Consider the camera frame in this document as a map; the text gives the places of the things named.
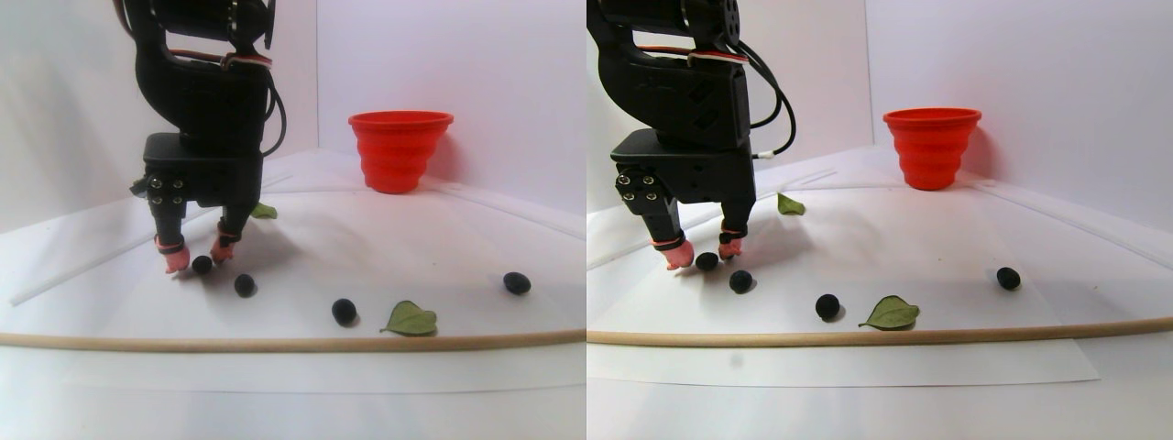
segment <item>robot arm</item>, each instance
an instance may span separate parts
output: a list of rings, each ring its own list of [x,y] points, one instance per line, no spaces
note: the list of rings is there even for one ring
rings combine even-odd
[[[643,217],[667,269],[692,264],[677,203],[717,202],[725,214],[718,255],[741,253],[757,201],[752,160],[769,158],[794,140],[794,116],[773,73],[740,41],[735,0],[586,0],[586,27],[598,46],[599,80],[608,96],[650,129],[637,130],[611,153],[618,190]],[[689,36],[696,48],[640,47],[635,32]],[[664,57],[652,54],[685,56]],[[751,123],[744,66],[774,89],[773,114]],[[750,130],[791,116],[791,138],[752,154]]]
[[[270,73],[272,61],[253,47],[272,41],[276,0],[114,0],[135,40],[135,76],[143,97],[179,133],[157,133],[143,151],[145,176],[131,192],[147,198],[168,273],[187,269],[181,233],[187,202],[223,207],[211,259],[232,258],[249,214],[260,198],[263,157],[285,138],[285,106]],[[167,34],[226,41],[223,56],[171,49]],[[277,143],[262,153],[265,121],[282,116]]]
[[[586,26],[598,45],[603,88],[662,140],[710,149],[747,142],[744,59],[728,48],[740,31],[735,1],[588,0]],[[691,36],[697,48],[683,49],[687,59],[652,56],[636,46],[635,31]],[[721,55],[727,61],[713,59]]]

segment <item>white backdrop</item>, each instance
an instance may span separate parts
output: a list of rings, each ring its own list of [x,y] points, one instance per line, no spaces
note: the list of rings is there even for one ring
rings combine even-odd
[[[316,14],[316,1],[297,0],[283,1],[277,15],[267,54],[290,127],[271,157],[317,143]],[[138,92],[134,56],[109,1],[0,1],[0,232],[130,195],[147,136],[175,130]],[[279,129],[276,119],[269,126],[266,143]]]
[[[872,0],[873,116],[984,116],[971,171],[1173,231],[1173,2]]]
[[[321,148],[358,155],[346,122],[357,113],[447,111],[456,119],[428,175],[585,212],[584,11],[574,0],[324,1]]]
[[[584,2],[579,1],[579,9]],[[868,42],[863,0],[740,0],[741,39],[769,65],[794,106],[798,137],[785,154],[755,161],[758,169],[825,156],[872,144]],[[598,83],[598,50],[585,28],[590,69],[591,145],[586,160],[591,211],[619,204],[610,151],[629,133],[646,128],[619,110]],[[691,40],[637,35],[640,43],[691,46]],[[774,93],[757,73],[750,77],[750,113],[759,121],[774,107]],[[785,110],[769,126],[753,130],[755,151],[781,145],[789,135]]]

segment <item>red cup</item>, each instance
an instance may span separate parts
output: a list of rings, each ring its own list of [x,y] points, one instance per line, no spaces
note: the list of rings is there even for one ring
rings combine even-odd
[[[910,108],[883,115],[909,187],[933,191],[954,183],[961,155],[982,113],[968,108]]]
[[[440,111],[374,111],[351,116],[359,140],[366,185],[387,194],[407,192],[420,184],[436,141],[453,116]]]

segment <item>wooden dowel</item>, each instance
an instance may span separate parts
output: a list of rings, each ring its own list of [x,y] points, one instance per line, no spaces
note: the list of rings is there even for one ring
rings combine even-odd
[[[0,333],[0,345],[144,353],[377,353],[442,352],[534,347],[583,343],[586,331],[562,330],[541,333],[297,339],[150,339],[89,338],[46,334]]]
[[[586,341],[663,347],[839,347],[1082,339],[1173,331],[1173,317],[1040,327],[909,330],[834,333],[630,333],[588,331]]]

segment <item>green leaf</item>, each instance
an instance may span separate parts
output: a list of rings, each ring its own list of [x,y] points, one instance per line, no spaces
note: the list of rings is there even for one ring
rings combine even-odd
[[[893,330],[904,327],[916,323],[916,317],[921,314],[921,307],[906,303],[900,297],[893,295],[884,297],[872,310],[868,321],[860,326],[870,325],[880,330]]]
[[[793,198],[784,196],[781,192],[778,194],[778,214],[784,216],[801,216],[806,214],[806,207]]]
[[[252,209],[252,218],[277,218],[277,209],[257,202],[257,207]]]
[[[421,336],[435,333],[436,312],[420,309],[412,302],[399,302],[391,311],[391,319],[387,326],[379,330],[382,332],[395,332],[405,336]]]

